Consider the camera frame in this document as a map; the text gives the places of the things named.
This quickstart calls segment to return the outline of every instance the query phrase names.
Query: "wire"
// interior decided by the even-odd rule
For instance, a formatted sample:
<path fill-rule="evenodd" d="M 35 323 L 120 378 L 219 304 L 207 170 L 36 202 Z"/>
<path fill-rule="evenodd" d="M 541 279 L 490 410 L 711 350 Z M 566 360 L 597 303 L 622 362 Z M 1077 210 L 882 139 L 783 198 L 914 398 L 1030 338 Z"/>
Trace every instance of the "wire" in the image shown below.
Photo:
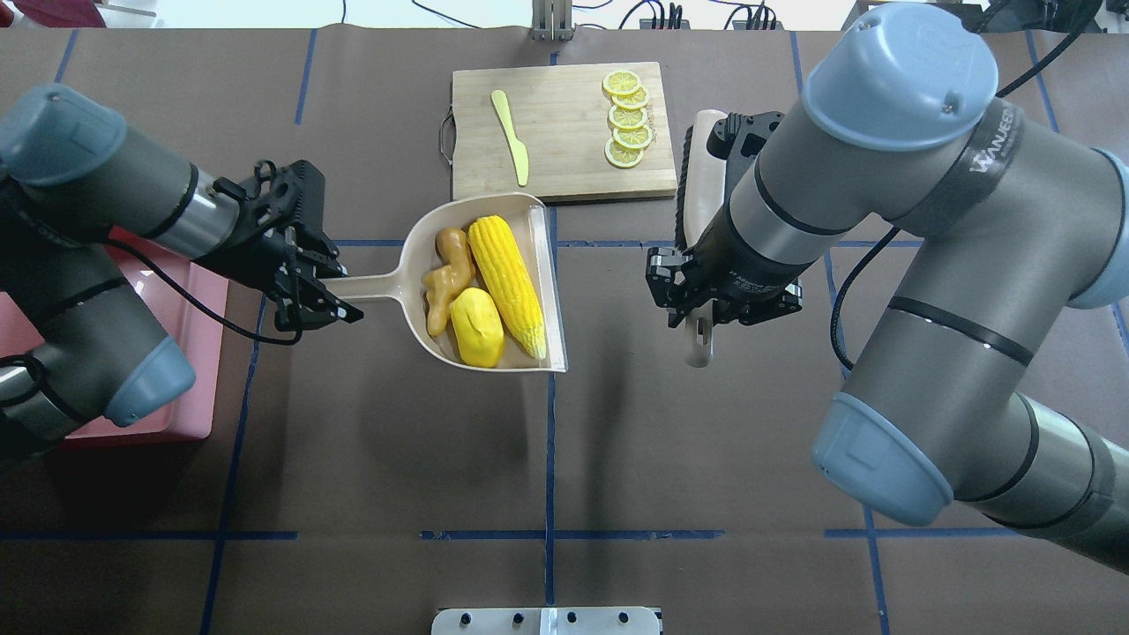
<path fill-rule="evenodd" d="M 231 322 L 231 321 L 225 319 L 222 315 L 216 313 L 211 308 L 208 308 L 208 306 L 204 305 L 204 303 L 202 303 L 199 299 L 196 299 L 195 296 L 193 296 L 191 293 L 189 293 L 189 290 L 185 289 L 184 287 L 182 287 L 181 285 L 178 285 L 176 282 L 176 280 L 173 279 L 172 276 L 169 276 L 168 273 L 166 273 L 160 267 L 157 267 L 156 262 L 154 262 L 151 259 L 149 259 L 149 256 L 147 256 L 146 254 L 141 253 L 141 251 L 139 251 L 133 245 L 123 243 L 121 241 L 115 241 L 114 238 L 103 238 L 103 240 L 100 240 L 98 242 L 102 243 L 102 244 L 104 244 L 104 245 L 112 246 L 114 249 L 124 251 L 125 253 L 128 253 L 128 254 L 132 255 L 133 258 L 140 260 L 142 263 L 145 263 L 146 267 L 148 267 L 149 269 L 152 269 L 152 272 L 156 273 L 158 278 L 160 278 L 161 280 L 164 280 L 166 285 L 168 285 L 169 287 L 172 287 L 174 292 L 176 292 L 177 294 L 180 294 L 181 297 L 183 297 L 184 299 L 189 301 L 189 304 L 191 304 L 192 306 L 194 306 L 198 311 L 200 311 L 204 315 L 211 318 L 212 320 L 219 322 L 224 327 L 226 327 L 226 328 L 235 331 L 236 333 L 239 333 L 240 336 L 243 336 L 243 337 L 245 337 L 247 339 L 252 339 L 252 340 L 255 340 L 255 341 L 259 341 L 259 342 L 263 342 L 263 343 L 274 343 L 274 345 L 279 345 L 279 346 L 294 346 L 294 345 L 298 343 L 301 340 L 303 328 L 301 328 L 301 320 L 300 319 L 296 320 L 295 331 L 294 331 L 294 338 L 288 339 L 288 340 L 279 339 L 279 338 L 270 338 L 270 337 L 266 337 L 266 336 L 261 336 L 259 333 L 248 331 L 248 330 L 244 329 L 243 327 L 236 324 L 235 322 Z M 292 290 L 292 295 L 294 295 L 295 298 L 297 298 L 298 297 L 298 293 L 297 293 L 298 292 L 298 278 L 297 278 L 297 273 L 295 273 L 295 267 L 294 267 L 292 262 L 291 262 L 291 266 L 290 266 L 290 284 L 291 284 L 291 287 L 292 287 L 292 289 L 291 289 Z"/>
<path fill-rule="evenodd" d="M 1012 0 L 999 0 L 998 2 L 996 2 L 995 5 L 992 5 L 991 7 L 988 7 L 988 10 L 984 11 L 983 17 L 980 18 L 980 24 L 977 25 L 977 28 L 973 29 L 972 33 L 975 33 L 977 35 L 980 35 L 981 33 L 983 33 L 984 28 L 988 27 L 988 23 L 990 23 L 992 20 L 992 18 L 996 17 L 996 14 L 999 14 L 1005 8 L 1007 8 L 1007 6 L 1010 2 L 1012 2 Z"/>
<path fill-rule="evenodd" d="M 436 10 L 435 10 L 435 9 L 432 9 L 431 7 L 425 7 L 423 5 L 420 5 L 419 2 L 417 2 L 415 0 L 412 0 L 412 5 L 415 5 L 417 7 L 419 7 L 420 9 L 423 9 L 425 11 L 427 11 L 427 12 L 429 12 L 429 14 L 435 14 L 435 15 L 439 16 L 440 18 L 444 18 L 444 19 L 448 19 L 448 20 L 450 20 L 450 21 L 453 21 L 453 23 L 458 23 L 458 24 L 461 24 L 461 25 L 463 25 L 463 26 L 469 26 L 469 27 L 471 27 L 471 28 L 482 28 L 481 26 L 474 26 L 474 25 L 473 25 L 473 24 L 471 24 L 471 23 L 464 23 L 464 21 L 463 21 L 463 20 L 461 20 L 461 19 L 457 19 L 457 18 L 453 18 L 453 17 L 450 17 L 450 16 L 448 16 L 447 14 L 444 14 L 444 12 L 441 12 L 441 11 L 436 11 Z"/>
<path fill-rule="evenodd" d="M 1008 84 L 1004 88 L 1000 88 L 999 92 L 996 93 L 996 96 L 1006 97 L 1010 95 L 1016 88 L 1023 86 L 1032 77 L 1042 72 L 1044 68 L 1050 66 L 1050 63 L 1053 62 L 1056 59 L 1058 59 L 1058 56 L 1061 55 L 1064 51 L 1066 51 L 1071 44 L 1074 44 L 1075 40 L 1078 40 L 1078 37 L 1082 35 L 1082 32 L 1085 31 L 1086 25 L 1089 24 L 1091 20 L 1093 20 L 1097 16 L 1097 12 L 1102 10 L 1102 0 L 1092 0 L 1092 3 L 1094 5 L 1094 10 L 1083 14 L 1084 16 L 1086 16 L 1086 18 L 1077 20 L 1077 23 L 1073 26 L 1070 33 L 1066 36 L 1066 38 L 1064 38 L 1062 42 L 1058 43 L 1058 46 L 1051 49 L 1049 53 L 1047 53 L 1045 55 L 1043 55 L 1041 60 L 1035 62 L 1035 66 L 1027 69 L 1027 72 L 1015 78 L 1015 81 Z M 1078 11 L 1080 9 L 1082 9 L 1082 2 L 1079 2 L 1075 7 L 1074 14 L 1070 16 L 1071 21 L 1077 19 Z"/>
<path fill-rule="evenodd" d="M 631 10 L 628 11 L 628 14 L 625 16 L 623 16 L 623 21 L 621 21 L 620 26 L 618 26 L 616 28 L 623 28 L 623 25 L 628 24 L 628 18 L 631 17 L 631 14 L 636 12 L 636 9 L 638 9 L 639 7 L 642 7 L 644 5 L 647 5 L 648 7 L 650 7 L 650 27 L 651 28 L 656 28 L 655 20 L 658 20 L 658 25 L 662 25 L 663 21 L 666 20 L 666 9 L 663 8 L 663 3 L 662 2 L 659 2 L 658 0 L 640 0 L 638 5 L 636 5 L 634 7 L 631 7 Z M 658 5 L 658 12 L 657 14 L 655 12 L 655 5 Z"/>
<path fill-rule="evenodd" d="M 737 7 L 736 9 L 734 9 L 729 14 L 729 17 L 726 18 L 725 26 L 721 27 L 721 31 L 728 31 L 729 29 L 729 25 L 733 24 L 733 16 L 736 16 L 737 11 L 739 11 L 742 9 L 744 9 L 746 11 L 745 16 L 746 16 L 747 19 L 745 20 L 745 23 L 746 24 L 752 24 L 753 23 L 753 8 L 750 7 L 749 5 L 742 5 L 742 6 Z"/>
<path fill-rule="evenodd" d="M 835 351 L 835 357 L 839 358 L 839 363 L 842 364 L 848 371 L 855 367 L 855 363 L 847 357 L 847 353 L 843 351 L 842 346 L 840 345 L 841 340 L 839 339 L 840 331 L 842 330 L 842 323 L 840 322 L 839 316 L 843 307 L 843 301 L 847 298 L 847 289 L 849 289 L 851 284 L 855 282 L 855 278 L 858 278 L 858 275 L 866 269 L 866 266 L 877 258 L 878 253 L 890 244 L 890 241 L 894 240 L 894 236 L 896 236 L 899 232 L 901 232 L 901 229 L 898 227 L 886 232 L 886 235 L 875 243 L 874 246 L 870 247 L 870 251 L 866 252 L 866 255 L 863 256 L 863 260 L 859 260 L 858 264 L 850 270 L 850 273 L 847 275 L 847 279 L 843 280 L 843 286 L 840 287 L 839 293 L 835 294 L 835 303 L 834 306 L 831 307 L 831 349 Z"/>

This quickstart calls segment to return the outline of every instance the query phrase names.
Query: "ginger root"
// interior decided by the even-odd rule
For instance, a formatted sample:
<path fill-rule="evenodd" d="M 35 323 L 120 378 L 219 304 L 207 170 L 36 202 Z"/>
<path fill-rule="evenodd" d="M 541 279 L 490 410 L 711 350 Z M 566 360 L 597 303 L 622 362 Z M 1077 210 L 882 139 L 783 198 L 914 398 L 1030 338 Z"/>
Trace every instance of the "ginger root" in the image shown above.
<path fill-rule="evenodd" d="M 437 338 L 447 330 L 450 303 L 474 279 L 474 262 L 466 233 L 458 227 L 447 227 L 435 236 L 435 246 L 447 264 L 423 276 L 427 287 L 427 332 Z"/>

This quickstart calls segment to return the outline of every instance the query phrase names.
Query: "yellow knife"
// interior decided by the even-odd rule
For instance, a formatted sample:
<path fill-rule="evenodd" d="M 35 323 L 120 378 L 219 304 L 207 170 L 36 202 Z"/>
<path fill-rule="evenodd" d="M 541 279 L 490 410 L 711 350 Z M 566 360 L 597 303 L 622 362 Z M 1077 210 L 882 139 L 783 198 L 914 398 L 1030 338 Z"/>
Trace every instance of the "yellow knife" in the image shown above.
<path fill-rule="evenodd" d="M 514 169 L 517 172 L 517 184 L 522 188 L 530 181 L 530 153 L 525 149 L 525 143 L 517 139 L 514 133 L 514 119 L 509 114 L 509 99 L 506 93 L 495 90 L 490 94 L 490 101 L 501 121 L 501 129 L 506 131 L 506 141 L 509 142 L 509 154 L 514 157 Z"/>

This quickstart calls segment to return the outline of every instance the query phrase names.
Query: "corn cob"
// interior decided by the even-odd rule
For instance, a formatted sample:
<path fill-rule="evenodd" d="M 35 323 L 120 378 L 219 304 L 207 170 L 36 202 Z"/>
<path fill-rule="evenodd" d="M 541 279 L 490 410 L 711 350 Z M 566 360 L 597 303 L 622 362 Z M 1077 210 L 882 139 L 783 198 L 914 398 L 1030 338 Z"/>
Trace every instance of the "corn cob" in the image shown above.
<path fill-rule="evenodd" d="M 510 334 L 534 359 L 544 359 L 548 343 L 541 303 L 517 251 L 514 232 L 501 217 L 483 216 L 467 234 L 482 279 Z"/>

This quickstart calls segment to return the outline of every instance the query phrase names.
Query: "dustpan handle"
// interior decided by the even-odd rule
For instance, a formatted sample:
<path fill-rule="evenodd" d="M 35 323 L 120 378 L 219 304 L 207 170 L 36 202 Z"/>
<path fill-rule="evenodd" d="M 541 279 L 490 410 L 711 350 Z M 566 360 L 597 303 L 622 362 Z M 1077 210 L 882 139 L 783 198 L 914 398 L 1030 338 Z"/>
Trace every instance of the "dustpan handle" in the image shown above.
<path fill-rule="evenodd" d="M 400 301 L 404 297 L 403 277 L 400 270 L 379 276 L 356 276 L 332 278 L 322 284 L 335 296 L 347 302 L 388 297 Z"/>

